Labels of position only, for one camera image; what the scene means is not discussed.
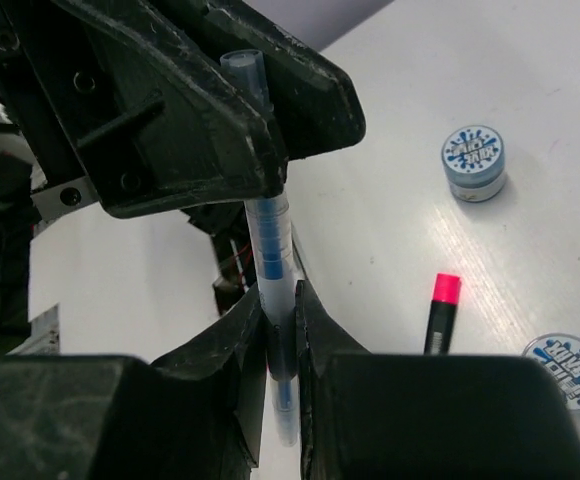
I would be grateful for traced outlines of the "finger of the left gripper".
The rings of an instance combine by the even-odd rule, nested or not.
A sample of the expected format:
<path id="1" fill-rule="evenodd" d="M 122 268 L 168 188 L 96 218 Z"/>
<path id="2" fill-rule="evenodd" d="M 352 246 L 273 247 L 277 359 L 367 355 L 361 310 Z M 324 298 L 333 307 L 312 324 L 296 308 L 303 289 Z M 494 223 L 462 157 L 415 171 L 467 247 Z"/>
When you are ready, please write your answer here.
<path id="1" fill-rule="evenodd" d="M 205 18 L 225 47 L 259 50 L 289 158 L 358 144 L 366 120 L 349 75 L 242 1 L 209 1 Z"/>

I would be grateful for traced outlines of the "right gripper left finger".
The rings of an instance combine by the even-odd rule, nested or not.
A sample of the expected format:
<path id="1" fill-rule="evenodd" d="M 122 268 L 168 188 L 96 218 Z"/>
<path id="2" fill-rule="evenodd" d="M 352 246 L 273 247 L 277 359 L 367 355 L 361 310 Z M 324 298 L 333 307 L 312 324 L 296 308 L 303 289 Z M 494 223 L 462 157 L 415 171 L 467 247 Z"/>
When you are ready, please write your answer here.
<path id="1" fill-rule="evenodd" d="M 0 357 L 0 479 L 246 479 L 260 457 L 256 295 L 153 362 Z"/>

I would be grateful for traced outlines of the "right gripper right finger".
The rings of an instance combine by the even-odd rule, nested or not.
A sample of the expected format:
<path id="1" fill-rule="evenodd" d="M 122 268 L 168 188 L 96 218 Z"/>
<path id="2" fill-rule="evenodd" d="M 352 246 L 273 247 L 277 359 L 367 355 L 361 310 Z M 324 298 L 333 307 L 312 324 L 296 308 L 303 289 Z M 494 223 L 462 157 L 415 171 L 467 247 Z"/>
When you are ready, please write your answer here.
<path id="1" fill-rule="evenodd" d="M 513 356 L 373 354 L 296 289 L 305 479 L 580 479 L 558 388 Z"/>

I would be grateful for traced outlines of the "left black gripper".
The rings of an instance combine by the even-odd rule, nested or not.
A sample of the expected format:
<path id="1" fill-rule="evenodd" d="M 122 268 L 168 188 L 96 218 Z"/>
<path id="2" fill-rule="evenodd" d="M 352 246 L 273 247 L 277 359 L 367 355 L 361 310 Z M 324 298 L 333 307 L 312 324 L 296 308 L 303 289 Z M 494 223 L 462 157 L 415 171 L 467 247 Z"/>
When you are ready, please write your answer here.
<path id="1" fill-rule="evenodd" d="M 42 219 L 99 198 L 110 215 L 133 218 L 282 190 L 288 155 L 273 114 L 153 3 L 60 9 L 83 28 L 108 83 L 96 120 L 72 137 L 91 180 L 0 5 L 0 97 L 22 155 L 43 173 L 32 193 Z"/>

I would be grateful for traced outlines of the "blue clear pen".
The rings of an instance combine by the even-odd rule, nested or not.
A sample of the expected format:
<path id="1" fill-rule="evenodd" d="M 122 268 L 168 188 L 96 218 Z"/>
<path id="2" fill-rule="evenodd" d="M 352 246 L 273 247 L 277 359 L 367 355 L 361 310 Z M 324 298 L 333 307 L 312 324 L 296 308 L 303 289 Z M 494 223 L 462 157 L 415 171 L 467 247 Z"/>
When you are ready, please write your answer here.
<path id="1" fill-rule="evenodd" d="M 257 289 L 265 316 L 266 355 L 272 405 L 281 444 L 299 436 L 299 388 L 295 346 L 294 252 L 289 203 L 284 192 L 244 202 Z"/>

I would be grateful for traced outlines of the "pink highlighter marker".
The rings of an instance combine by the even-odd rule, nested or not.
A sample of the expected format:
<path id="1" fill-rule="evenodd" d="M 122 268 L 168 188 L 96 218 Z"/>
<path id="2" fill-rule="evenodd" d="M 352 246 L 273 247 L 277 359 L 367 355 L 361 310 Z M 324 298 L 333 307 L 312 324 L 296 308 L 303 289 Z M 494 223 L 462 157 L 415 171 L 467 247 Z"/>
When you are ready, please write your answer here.
<path id="1" fill-rule="evenodd" d="M 459 304 L 461 279 L 456 275 L 438 273 L 430 303 L 424 353 L 447 354 Z"/>

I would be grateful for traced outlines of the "blue glitter jar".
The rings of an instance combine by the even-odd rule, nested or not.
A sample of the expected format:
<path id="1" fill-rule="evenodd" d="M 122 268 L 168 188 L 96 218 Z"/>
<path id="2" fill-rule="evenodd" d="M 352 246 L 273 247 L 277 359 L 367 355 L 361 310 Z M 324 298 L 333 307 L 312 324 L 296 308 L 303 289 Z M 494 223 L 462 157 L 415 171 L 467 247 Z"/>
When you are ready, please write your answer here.
<path id="1" fill-rule="evenodd" d="M 549 333 L 532 340 L 523 356 L 537 361 L 556 382 L 566 407 L 580 412 L 580 338 Z"/>
<path id="2" fill-rule="evenodd" d="M 503 138 L 485 125 L 468 125 L 450 134 L 441 148 L 441 162 L 451 193 L 464 202 L 493 198 L 507 179 Z"/>

